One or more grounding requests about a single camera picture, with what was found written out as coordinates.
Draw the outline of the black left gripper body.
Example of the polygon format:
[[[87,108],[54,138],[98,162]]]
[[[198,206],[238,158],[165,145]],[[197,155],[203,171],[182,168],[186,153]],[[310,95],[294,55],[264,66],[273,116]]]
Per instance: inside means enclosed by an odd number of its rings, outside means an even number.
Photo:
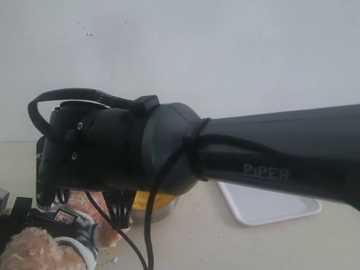
[[[1,216],[1,239],[9,239],[23,228],[32,208],[32,198],[17,197],[9,215]]]

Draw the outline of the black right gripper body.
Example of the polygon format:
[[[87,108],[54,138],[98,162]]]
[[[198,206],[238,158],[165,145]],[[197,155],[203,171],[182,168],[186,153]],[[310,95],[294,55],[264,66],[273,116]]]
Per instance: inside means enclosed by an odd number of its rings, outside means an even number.
[[[62,189],[56,188],[56,195],[55,195],[55,204],[66,204],[70,198],[70,190],[69,189]]]

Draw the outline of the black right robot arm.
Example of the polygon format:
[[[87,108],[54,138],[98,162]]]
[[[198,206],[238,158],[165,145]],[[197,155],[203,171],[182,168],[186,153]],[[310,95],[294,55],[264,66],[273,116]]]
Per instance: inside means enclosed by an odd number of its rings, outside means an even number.
[[[28,114],[43,138],[41,208],[100,191],[126,228],[136,191],[181,196],[211,179],[359,208],[358,105],[211,119],[73,88],[41,94]]]

